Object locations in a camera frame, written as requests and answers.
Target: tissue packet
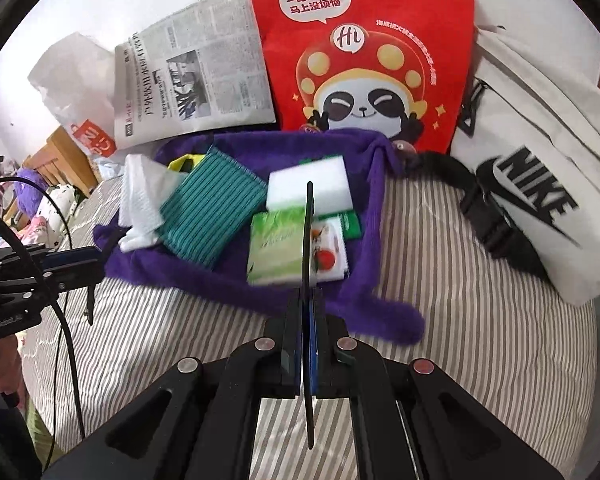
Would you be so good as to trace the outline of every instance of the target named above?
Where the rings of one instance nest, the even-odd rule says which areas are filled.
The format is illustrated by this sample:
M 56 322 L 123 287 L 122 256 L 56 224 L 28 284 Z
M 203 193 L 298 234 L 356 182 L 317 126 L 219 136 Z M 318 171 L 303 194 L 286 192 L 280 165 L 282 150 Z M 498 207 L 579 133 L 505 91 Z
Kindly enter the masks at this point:
M 339 217 L 311 224 L 316 282 L 343 280 L 349 273 L 349 261 L 344 245 L 342 222 Z
M 247 282 L 251 285 L 302 283 L 304 215 L 304 207 L 292 207 L 253 216 Z

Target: striped bed sheet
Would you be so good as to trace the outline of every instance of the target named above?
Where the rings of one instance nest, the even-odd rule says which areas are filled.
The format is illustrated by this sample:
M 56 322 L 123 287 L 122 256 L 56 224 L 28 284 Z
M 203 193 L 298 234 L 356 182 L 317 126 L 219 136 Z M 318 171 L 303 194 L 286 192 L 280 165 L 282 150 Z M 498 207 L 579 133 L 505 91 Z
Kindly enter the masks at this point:
M 72 225 L 76 246 L 93 243 L 93 226 L 112 218 L 121 183 L 100 184 L 80 206 Z M 387 179 L 377 294 L 416 305 L 426 332 L 412 347 L 358 337 L 394 360 L 432 359 L 568 478 L 587 431 L 596 378 L 593 306 L 565 304 L 550 286 L 491 260 L 458 201 L 459 192 L 439 182 Z M 265 321 L 180 290 L 110 278 L 96 290 L 93 327 L 83 316 L 85 301 L 84 290 L 72 292 L 67 319 L 87 433 L 179 359 L 226 357 L 257 338 Z M 58 327 L 45 309 L 23 350 L 27 388 L 49 428 Z M 60 355 L 57 440 L 69 450 L 79 434 L 64 342 Z M 316 445 L 309 451 L 302 399 L 263 400 L 252 480 L 357 477 L 348 402 L 314 405 Z

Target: yellow cloth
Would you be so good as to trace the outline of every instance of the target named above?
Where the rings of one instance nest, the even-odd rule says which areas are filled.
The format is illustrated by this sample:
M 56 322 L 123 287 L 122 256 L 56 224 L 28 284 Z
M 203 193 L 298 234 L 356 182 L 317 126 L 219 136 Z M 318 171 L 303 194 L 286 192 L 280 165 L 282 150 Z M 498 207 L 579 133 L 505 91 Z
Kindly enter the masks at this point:
M 169 163 L 169 169 L 171 171 L 180 171 L 187 160 L 191 160 L 193 162 L 193 167 L 195 168 L 198 164 L 200 164 L 200 162 L 202 162 L 203 158 L 205 158 L 204 155 L 183 155 L 176 160 L 172 160 Z

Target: purple stuffed toy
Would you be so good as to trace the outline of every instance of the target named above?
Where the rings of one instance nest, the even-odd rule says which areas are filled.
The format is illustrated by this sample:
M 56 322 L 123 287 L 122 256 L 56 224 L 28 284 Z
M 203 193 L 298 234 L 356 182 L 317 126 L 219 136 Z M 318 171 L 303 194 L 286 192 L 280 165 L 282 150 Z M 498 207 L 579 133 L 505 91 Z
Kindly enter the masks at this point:
M 42 178 L 36 170 L 30 170 L 29 168 L 20 168 L 16 172 L 16 176 L 26 178 L 33 183 L 38 184 L 42 189 L 46 190 L 49 184 Z M 24 182 L 14 182 L 13 192 L 16 195 L 16 201 L 18 203 L 18 209 L 22 211 L 29 218 L 33 218 L 38 212 L 40 202 L 42 202 L 43 195 L 35 187 L 25 184 Z

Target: nike logo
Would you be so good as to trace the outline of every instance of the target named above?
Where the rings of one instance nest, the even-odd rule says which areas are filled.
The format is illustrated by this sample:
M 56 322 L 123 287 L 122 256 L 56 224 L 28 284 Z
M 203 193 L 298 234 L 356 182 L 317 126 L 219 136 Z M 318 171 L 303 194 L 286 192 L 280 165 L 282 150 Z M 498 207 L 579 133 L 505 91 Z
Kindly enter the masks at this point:
M 498 181 L 493 173 L 496 166 L 533 205 L 510 192 Z M 475 170 L 475 176 L 485 189 L 533 216 L 579 247 L 573 238 L 555 225 L 553 218 L 555 212 L 565 214 L 567 205 L 571 210 L 577 209 L 577 202 L 527 148 L 522 147 L 499 164 L 497 157 L 485 160 Z

